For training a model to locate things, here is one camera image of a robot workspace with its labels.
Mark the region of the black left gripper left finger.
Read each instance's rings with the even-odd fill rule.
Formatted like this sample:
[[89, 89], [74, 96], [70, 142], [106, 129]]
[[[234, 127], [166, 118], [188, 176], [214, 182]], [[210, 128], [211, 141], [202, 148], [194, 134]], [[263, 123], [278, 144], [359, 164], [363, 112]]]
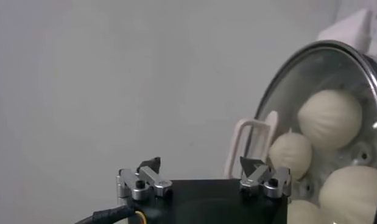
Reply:
[[140, 163], [135, 171], [120, 169], [116, 176], [116, 191], [119, 201], [145, 201], [150, 194], [168, 198], [172, 194], [172, 181], [160, 176], [161, 158], [155, 157]]

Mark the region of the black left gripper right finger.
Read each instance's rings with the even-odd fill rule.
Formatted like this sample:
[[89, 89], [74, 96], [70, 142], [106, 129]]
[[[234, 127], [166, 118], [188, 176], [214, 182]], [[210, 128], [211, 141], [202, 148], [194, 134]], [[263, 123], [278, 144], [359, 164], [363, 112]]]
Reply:
[[291, 196], [291, 171], [287, 167], [271, 168], [260, 159], [240, 157], [244, 177], [240, 190], [249, 197], [263, 194], [269, 198]]

